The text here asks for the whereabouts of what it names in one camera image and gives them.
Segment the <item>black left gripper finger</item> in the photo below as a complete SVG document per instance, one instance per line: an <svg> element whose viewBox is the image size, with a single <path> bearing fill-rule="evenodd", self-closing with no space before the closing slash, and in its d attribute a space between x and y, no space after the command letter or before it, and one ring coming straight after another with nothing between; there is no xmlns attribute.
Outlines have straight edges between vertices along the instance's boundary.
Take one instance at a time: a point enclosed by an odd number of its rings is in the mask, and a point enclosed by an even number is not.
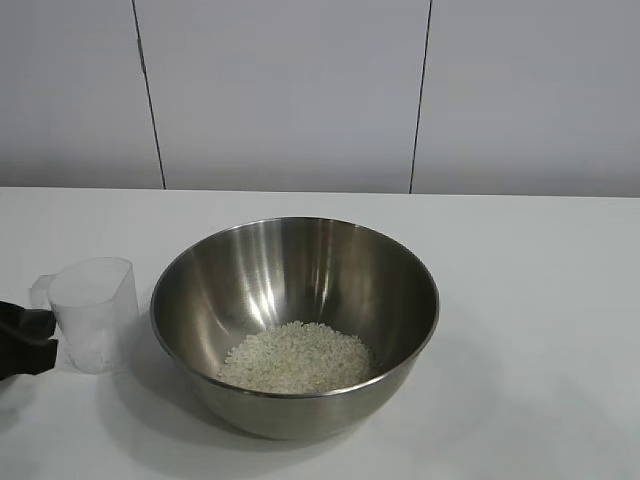
<svg viewBox="0 0 640 480"><path fill-rule="evenodd" d="M25 344L45 344L53 336L53 313L2 301L1 333Z"/></svg>
<svg viewBox="0 0 640 480"><path fill-rule="evenodd" d="M0 379L16 375L39 375L52 370L56 364L58 341L47 340L41 345L21 342L1 342Z"/></svg>

